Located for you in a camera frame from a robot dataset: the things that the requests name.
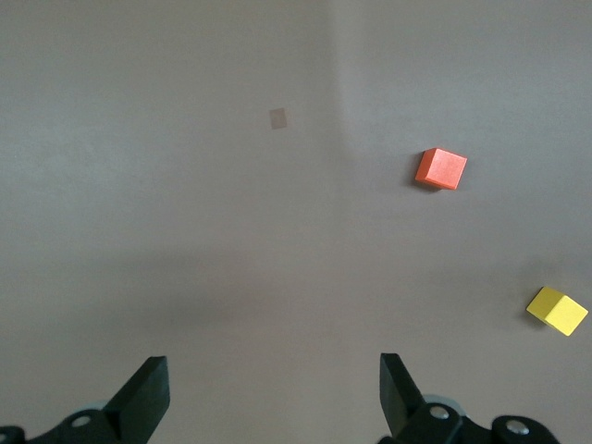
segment cube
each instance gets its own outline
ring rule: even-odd
[[[541,289],[526,311],[565,336],[574,333],[588,314],[588,310],[572,298],[549,287]]]
[[[432,148],[424,152],[415,180],[437,188],[456,190],[466,161],[466,157],[443,148]]]

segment red block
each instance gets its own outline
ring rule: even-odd
[[[436,147],[424,152],[415,180],[434,187],[456,190],[463,175],[466,157]]]

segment gray tabletop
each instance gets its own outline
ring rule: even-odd
[[[590,320],[524,308],[592,307],[591,72],[586,0],[0,0],[0,422],[166,354],[154,443],[371,444],[398,352],[588,442]]]

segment cube top face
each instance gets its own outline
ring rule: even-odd
[[[415,180],[447,190],[456,190],[467,158],[436,147],[424,152]]]
[[[570,336],[588,314],[572,298],[549,287],[544,287],[526,310],[565,336]]]

